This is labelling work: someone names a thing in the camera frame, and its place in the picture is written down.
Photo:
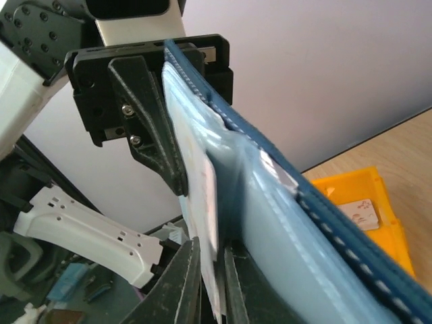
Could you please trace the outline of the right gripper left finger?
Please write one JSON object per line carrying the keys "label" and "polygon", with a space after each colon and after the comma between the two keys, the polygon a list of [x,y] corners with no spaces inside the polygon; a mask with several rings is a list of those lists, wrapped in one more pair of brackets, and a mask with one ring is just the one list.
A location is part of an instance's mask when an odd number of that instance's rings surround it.
{"label": "right gripper left finger", "polygon": [[199,323],[201,316],[200,243],[197,237],[179,245],[161,241],[160,261],[144,286],[144,299],[125,323]]}

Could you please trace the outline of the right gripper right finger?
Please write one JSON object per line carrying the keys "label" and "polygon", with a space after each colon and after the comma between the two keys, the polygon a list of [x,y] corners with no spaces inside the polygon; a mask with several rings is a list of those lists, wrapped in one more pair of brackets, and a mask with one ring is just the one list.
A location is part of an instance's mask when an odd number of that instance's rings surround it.
{"label": "right gripper right finger", "polygon": [[250,323],[231,246],[225,247],[223,258],[227,323]]}

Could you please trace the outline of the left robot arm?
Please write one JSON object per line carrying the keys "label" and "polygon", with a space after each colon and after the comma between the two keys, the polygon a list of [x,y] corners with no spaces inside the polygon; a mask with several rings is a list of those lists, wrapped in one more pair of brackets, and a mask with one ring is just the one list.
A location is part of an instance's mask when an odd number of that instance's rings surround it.
{"label": "left robot arm", "polygon": [[26,300],[40,241],[100,264],[149,292],[178,245],[139,234],[82,205],[16,142],[70,83],[93,143],[126,138],[135,161],[177,196],[191,179],[162,91],[172,39],[209,86],[233,99],[230,45],[186,36],[184,1],[6,1],[1,5],[1,292]]}

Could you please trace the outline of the blue leather card holder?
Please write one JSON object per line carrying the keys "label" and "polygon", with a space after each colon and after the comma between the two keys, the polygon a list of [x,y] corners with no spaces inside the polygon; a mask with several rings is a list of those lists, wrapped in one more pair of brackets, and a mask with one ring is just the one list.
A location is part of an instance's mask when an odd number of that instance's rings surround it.
{"label": "blue leather card holder", "polygon": [[307,323],[430,323],[431,295],[393,262],[165,42],[167,110],[186,168],[215,170],[219,249],[241,240]]}

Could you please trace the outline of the white patterned card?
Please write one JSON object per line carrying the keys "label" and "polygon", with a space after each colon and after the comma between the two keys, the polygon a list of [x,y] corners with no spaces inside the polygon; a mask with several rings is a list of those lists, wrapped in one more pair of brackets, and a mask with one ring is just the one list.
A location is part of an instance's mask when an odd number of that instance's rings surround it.
{"label": "white patterned card", "polygon": [[215,273],[219,249],[215,170],[204,153],[189,158],[186,162],[186,169],[188,195],[182,199],[182,210],[190,237],[199,239],[202,279],[213,317],[217,323],[221,323],[220,289]]}

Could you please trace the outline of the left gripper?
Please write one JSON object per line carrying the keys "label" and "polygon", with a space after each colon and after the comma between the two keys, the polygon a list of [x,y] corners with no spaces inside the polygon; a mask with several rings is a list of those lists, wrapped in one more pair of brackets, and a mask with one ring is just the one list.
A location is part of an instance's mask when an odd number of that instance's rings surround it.
{"label": "left gripper", "polygon": [[[232,104],[229,41],[208,34],[174,43]],[[133,158],[161,176],[176,196],[187,196],[187,173],[161,89],[163,48],[163,40],[154,40],[80,49],[67,54],[65,68],[93,144],[122,138],[125,130]]]}

